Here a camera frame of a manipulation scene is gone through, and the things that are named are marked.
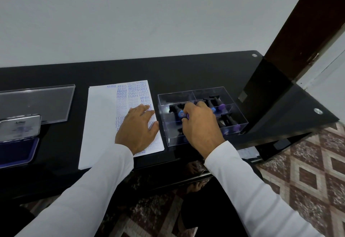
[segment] sleeve cuff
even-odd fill
[[[213,165],[219,164],[224,156],[241,158],[235,149],[235,147],[229,142],[225,141],[217,148],[215,148],[205,160],[206,168],[212,167]]]

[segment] white shirt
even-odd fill
[[[228,141],[210,153],[205,166],[224,188],[251,237],[323,236],[257,177]],[[114,144],[16,236],[93,237],[117,185],[132,169],[131,151]]]

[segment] floor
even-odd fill
[[[326,237],[345,237],[345,131],[340,123],[258,165],[263,178]],[[176,225],[186,187],[106,214],[96,234],[110,237],[192,237]],[[37,215],[56,197],[25,204]]]

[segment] table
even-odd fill
[[[1,68],[1,91],[75,84],[75,93],[68,121],[42,126],[33,161],[0,170],[0,201],[32,201],[75,183],[87,171],[78,161],[88,88],[146,79],[158,121],[158,94],[224,86],[249,121],[226,139],[237,149],[258,145],[263,159],[282,150],[278,140],[294,143],[339,120],[257,51]],[[201,159],[189,144],[168,148],[160,130],[165,150],[136,157],[137,172]]]

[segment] black pants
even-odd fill
[[[252,163],[244,161],[263,179]],[[248,236],[235,207],[215,177],[200,191],[187,194],[182,203],[181,217],[187,229],[198,227],[195,237]]]

